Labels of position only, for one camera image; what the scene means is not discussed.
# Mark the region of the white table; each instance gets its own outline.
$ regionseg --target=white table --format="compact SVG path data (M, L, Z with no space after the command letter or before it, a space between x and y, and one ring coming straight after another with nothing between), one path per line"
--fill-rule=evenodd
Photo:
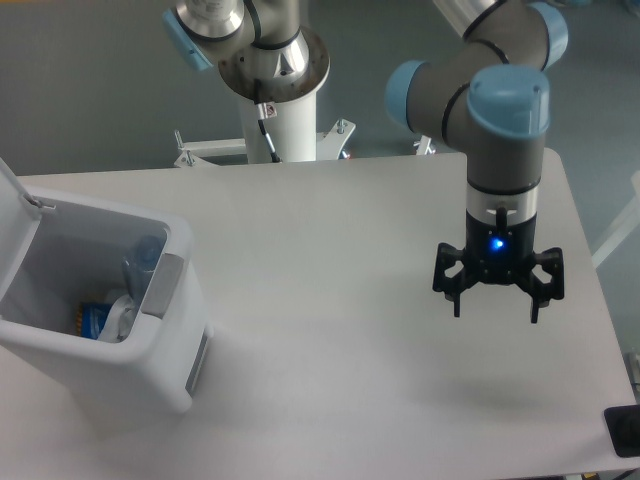
M216 336L183 417L106 407L0 350L0 474L33 479L498 479L630 469L605 408L634 397L559 158L537 249L566 299L517 287L462 317L431 290L462 247L460 155L24 178L193 226Z

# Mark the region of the bin lid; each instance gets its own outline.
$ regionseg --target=bin lid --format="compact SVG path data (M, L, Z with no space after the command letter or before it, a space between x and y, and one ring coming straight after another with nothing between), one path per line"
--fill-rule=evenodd
M0 299L7 293L33 241L42 203L34 199L0 158Z

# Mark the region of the trash bin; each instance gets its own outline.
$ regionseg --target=trash bin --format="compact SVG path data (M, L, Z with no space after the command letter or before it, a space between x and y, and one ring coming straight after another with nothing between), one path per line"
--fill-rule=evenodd
M213 326L185 220L27 191L0 160L0 226L0 345L72 391L153 410L189 409ZM145 236L160 239L162 252L130 333L115 343L79 336L79 306L127 288L123 258Z

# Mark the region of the light blue joint cap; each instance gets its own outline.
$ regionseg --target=light blue joint cap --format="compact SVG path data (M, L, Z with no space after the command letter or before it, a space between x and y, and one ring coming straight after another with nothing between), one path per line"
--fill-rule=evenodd
M162 22L173 45L178 49L182 58L184 58L185 62L187 62L191 68L201 72L202 70L213 67L213 64L203 55L191 38L189 38L189 35L184 31L182 25L180 25L180 22L178 22L178 19L171 10L167 10L162 14Z
M560 60L560 57L562 57L567 50L567 45L569 44L567 22L564 21L564 17L560 11L551 5L543 2L535 2L530 3L529 6L537 10L547 24L547 31L549 32L549 59L544 68L546 70Z
M549 128L549 80L531 67L485 68L471 81L467 106L473 119L496 135L534 139Z
M400 65L389 78L384 94L384 104L389 116L403 127L411 130L407 119L407 98L409 87L416 71L424 63L420 60L411 60Z

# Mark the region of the blue led light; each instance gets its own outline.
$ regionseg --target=blue led light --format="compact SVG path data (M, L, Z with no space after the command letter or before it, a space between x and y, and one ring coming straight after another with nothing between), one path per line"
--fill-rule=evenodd
M492 238L491 242L489 243L489 248L491 249L492 252L499 252L504 247L505 247L504 241L500 240L499 238Z

